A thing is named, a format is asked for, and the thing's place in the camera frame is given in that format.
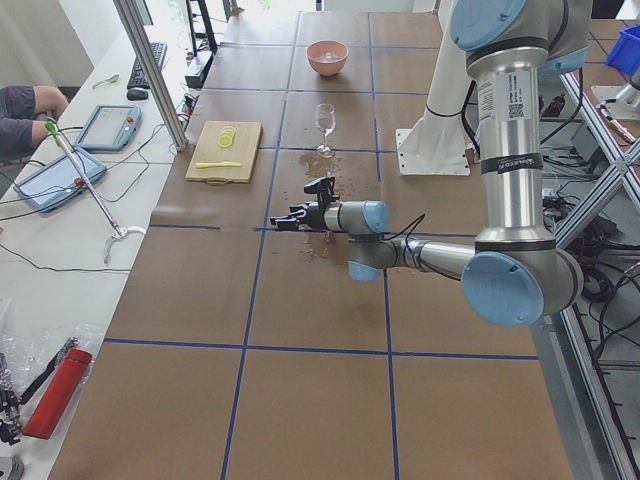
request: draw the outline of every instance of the white table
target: white table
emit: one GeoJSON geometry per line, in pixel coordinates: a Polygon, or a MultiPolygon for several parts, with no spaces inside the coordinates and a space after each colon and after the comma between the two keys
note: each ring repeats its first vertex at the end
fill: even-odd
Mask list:
{"type": "MultiPolygon", "coordinates": [[[[163,69],[174,105],[179,105],[186,91],[184,85],[184,52],[171,43],[171,38],[162,38],[169,43],[166,66],[163,69]]],[[[154,32],[149,33],[155,40],[154,32]]],[[[163,123],[150,95],[148,100],[129,102],[126,100],[126,83],[134,61],[134,53],[127,36],[122,33],[110,48],[105,58],[79,90],[69,108],[59,121],[60,128],[81,126],[89,118],[97,104],[135,104],[142,108],[142,123],[131,143],[115,154],[97,154],[107,167],[112,167],[147,141],[157,125],[163,123]],[[97,89],[92,86],[113,74],[120,74],[117,83],[97,89]]],[[[75,133],[69,132],[73,139],[75,133]]],[[[142,153],[149,161],[149,168],[124,198],[107,207],[114,218],[125,227],[138,225],[147,227],[152,209],[156,205],[169,173],[175,149],[165,128],[144,147],[142,153]]],[[[62,154],[54,141],[47,139],[32,159],[50,163],[62,154]]],[[[146,166],[138,154],[108,170],[96,184],[101,196],[118,197],[146,166]]],[[[19,179],[25,178],[38,168],[27,165],[19,179]]],[[[2,201],[15,200],[17,195],[9,190],[2,201]]],[[[24,202],[0,205],[0,218],[27,213],[31,208],[24,202]]],[[[103,263],[105,242],[113,233],[106,217],[88,191],[47,214],[34,214],[19,219],[0,221],[4,232],[0,244],[27,256],[41,266],[55,268],[105,268],[103,263]]],[[[132,233],[116,242],[111,249],[109,268],[130,269],[136,258],[143,236],[132,233]]],[[[9,366],[13,367],[17,393],[30,383],[64,341],[80,336],[80,348],[96,355],[111,317],[118,303],[128,272],[122,273],[57,273],[38,270],[22,259],[0,251],[0,299],[10,300],[4,318],[0,318],[2,339],[9,366]],[[29,371],[24,367],[31,364],[29,371]]],[[[37,405],[39,396],[21,410],[25,422],[37,405]]],[[[78,389],[65,411],[54,435],[49,440],[23,437],[14,446],[0,445],[0,456],[18,455],[25,464],[24,480],[42,480],[51,470],[64,440],[73,412],[81,395],[78,389]]]]}

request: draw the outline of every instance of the robotic arm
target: robotic arm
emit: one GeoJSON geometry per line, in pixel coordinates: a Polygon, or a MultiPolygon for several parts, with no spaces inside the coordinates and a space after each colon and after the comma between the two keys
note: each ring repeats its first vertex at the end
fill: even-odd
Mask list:
{"type": "Polygon", "coordinates": [[[334,179],[305,186],[315,202],[273,218],[279,229],[300,224],[346,231],[349,272],[373,280],[396,266],[460,279],[471,307],[502,326],[529,325],[569,306],[582,290],[573,258],[557,249],[543,224],[538,73],[561,74],[586,59],[591,0],[459,0],[449,28],[476,81],[485,228],[475,248],[384,238],[389,212],[378,201],[340,202],[334,179]]]}

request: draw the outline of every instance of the yellow knife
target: yellow knife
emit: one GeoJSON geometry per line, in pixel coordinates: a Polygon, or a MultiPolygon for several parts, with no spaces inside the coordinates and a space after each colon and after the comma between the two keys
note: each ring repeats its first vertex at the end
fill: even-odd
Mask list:
{"type": "Polygon", "coordinates": [[[240,162],[199,162],[196,163],[196,168],[213,168],[213,167],[241,167],[242,164],[240,162]]]}

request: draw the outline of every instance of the pink bowl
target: pink bowl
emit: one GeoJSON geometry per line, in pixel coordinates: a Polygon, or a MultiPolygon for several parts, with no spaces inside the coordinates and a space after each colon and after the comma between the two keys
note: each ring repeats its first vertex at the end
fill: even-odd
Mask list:
{"type": "Polygon", "coordinates": [[[349,49],[333,40],[316,42],[307,48],[309,65],[323,77],[335,75],[342,70],[348,56],[349,49]]]}

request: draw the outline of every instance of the blue box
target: blue box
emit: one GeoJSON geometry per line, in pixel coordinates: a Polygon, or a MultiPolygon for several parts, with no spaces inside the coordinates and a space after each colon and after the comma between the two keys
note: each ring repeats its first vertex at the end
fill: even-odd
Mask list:
{"type": "Polygon", "coordinates": [[[620,32],[618,43],[607,57],[607,65],[629,75],[636,73],[640,68],[640,24],[620,32]]]}

